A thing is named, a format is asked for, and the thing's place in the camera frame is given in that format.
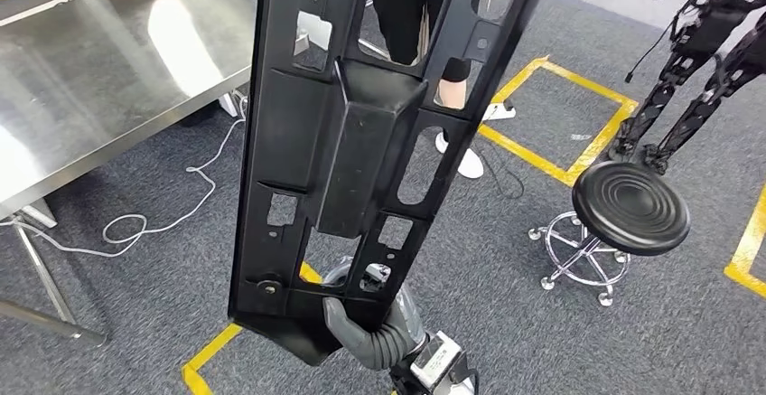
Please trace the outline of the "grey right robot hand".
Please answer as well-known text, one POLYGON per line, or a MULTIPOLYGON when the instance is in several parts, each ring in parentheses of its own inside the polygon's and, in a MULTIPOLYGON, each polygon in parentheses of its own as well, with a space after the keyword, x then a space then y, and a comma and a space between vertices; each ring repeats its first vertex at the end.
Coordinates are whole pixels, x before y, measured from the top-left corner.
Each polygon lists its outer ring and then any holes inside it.
POLYGON ((328 330, 342 347, 373 371, 398 364, 427 341, 422 319, 406 285, 399 289, 386 319, 374 332, 350 319, 339 299, 325 297, 322 306, 328 330))

